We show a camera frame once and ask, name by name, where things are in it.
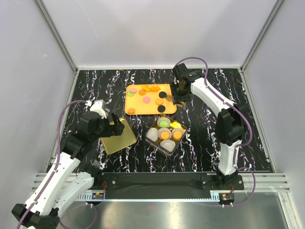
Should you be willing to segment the orange round cookie bottom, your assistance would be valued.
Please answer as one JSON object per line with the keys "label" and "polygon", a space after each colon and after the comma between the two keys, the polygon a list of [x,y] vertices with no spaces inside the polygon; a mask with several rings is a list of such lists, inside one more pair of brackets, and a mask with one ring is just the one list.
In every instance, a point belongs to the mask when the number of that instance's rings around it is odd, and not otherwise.
{"label": "orange round cookie bottom", "polygon": [[163,140],[169,139],[170,138],[170,134],[166,131],[163,131],[160,133],[160,138]]}

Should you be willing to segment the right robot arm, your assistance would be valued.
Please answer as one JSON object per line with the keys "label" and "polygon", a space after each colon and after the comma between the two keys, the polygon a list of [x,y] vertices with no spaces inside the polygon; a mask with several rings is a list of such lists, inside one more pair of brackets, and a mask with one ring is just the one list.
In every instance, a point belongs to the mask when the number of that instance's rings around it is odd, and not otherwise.
{"label": "right robot arm", "polygon": [[220,141],[220,161],[214,182],[229,188],[237,178],[237,153],[248,123],[242,108],[217,91],[200,71],[172,70],[177,83],[171,83],[173,104],[184,106],[191,95],[200,98],[216,115],[215,136]]}

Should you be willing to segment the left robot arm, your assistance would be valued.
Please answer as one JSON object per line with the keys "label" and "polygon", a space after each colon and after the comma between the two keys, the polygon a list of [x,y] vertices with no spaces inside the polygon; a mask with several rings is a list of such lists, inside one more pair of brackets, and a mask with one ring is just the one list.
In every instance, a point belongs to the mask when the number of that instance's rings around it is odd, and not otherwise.
{"label": "left robot arm", "polygon": [[18,226],[35,229],[54,229],[60,218],[76,198],[89,188],[97,189],[103,183],[98,170],[90,168],[81,172],[66,188],[64,183],[92,145],[101,137],[119,136],[124,125],[117,114],[112,114],[113,124],[101,112],[86,112],[78,127],[64,138],[59,146],[57,159],[44,180],[24,204],[16,204],[12,214]]}

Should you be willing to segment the green pink round cookie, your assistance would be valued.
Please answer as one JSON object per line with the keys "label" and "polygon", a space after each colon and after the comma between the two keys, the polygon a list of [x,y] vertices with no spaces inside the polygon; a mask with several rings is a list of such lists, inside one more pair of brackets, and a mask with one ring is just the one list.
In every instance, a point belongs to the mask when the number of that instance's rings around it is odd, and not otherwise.
{"label": "green pink round cookie", "polygon": [[160,125],[160,127],[167,127],[168,122],[166,122],[166,121],[161,121],[161,122],[159,123],[159,125]]}

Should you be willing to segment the orange waffle cookie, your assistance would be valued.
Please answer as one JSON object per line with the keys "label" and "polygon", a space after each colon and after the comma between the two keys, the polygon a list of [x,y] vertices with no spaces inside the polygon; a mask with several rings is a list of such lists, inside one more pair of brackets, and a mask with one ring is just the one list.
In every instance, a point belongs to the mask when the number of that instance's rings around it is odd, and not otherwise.
{"label": "orange waffle cookie", "polygon": [[181,139],[183,134],[180,131],[173,132],[173,138],[175,139]]}

